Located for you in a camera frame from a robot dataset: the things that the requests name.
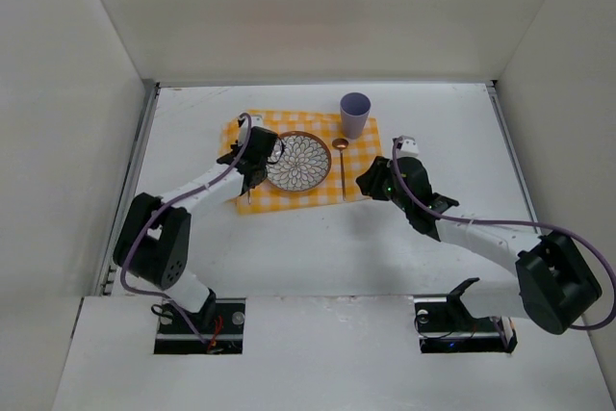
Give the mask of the yellow white checkered cloth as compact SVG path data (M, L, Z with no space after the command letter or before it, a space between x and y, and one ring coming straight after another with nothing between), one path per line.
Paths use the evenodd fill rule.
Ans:
M252 204L247 196L236 200L237 211L242 215L281 212L292 209L342 204L363 200L355 179L364 173L376 156L382 154L377 120L370 117L362 135L350 141L345 151L346 201L343 201L339 153L332 142L341 135L341 116L338 114L304 111L257 110L249 109L252 115L261 115L270 130L283 134L301 131L313 134L327 145L332 154L332 168L319 186L305 193L284 193L274 188L268 181L252 190Z

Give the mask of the copper spoon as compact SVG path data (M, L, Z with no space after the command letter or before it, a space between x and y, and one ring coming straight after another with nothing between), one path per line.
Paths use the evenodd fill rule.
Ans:
M343 201L347 200L346 168L345 168L344 154L345 154L346 149L348 148L348 145L349 145L348 140L344 138L338 138L332 142L332 146L339 153Z

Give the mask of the patterned ceramic bowl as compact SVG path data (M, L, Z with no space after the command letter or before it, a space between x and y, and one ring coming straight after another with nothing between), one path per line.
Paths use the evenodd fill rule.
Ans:
M331 169L331 153L317 136L301 131L280 134L267 163L267 180L279 191L305 193L319 186Z

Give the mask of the lilac plastic cup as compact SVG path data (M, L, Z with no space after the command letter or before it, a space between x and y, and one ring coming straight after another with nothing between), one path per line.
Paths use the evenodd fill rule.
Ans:
M360 92L348 93L341 98L341 127L346 138L356 140L361 137L371 107L369 97Z

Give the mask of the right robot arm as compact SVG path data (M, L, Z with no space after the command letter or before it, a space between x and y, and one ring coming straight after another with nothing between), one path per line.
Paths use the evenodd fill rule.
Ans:
M432 190L417 158L378 156L356 184L361 194L390 201L410 225L436 242L459 246L513 275L499 284L472 277L446 296L454 319L526 318L562 334L603 294L573 238L561 231L535 233L533 225L493 224Z

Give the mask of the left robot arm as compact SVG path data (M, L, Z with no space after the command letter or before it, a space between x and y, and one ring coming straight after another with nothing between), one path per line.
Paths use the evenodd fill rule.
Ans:
M212 323L216 294L188 270L193 220L265 181L279 137L260 122L242 114L230 151L188 184L164 195L136 195L115 244L122 287L164 298L195 332Z

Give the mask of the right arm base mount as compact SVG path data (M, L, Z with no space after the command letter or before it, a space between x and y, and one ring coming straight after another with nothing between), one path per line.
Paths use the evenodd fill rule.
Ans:
M511 354L518 345L509 318L474 318L460 301L445 295L416 297L413 302L421 353Z

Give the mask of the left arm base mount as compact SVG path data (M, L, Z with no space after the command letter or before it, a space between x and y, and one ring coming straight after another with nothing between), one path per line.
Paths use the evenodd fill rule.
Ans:
M153 352L157 355L239 355L244 347L246 300L224 298L217 301L212 321L200 328L201 342L177 310L168 303L153 304L158 318Z

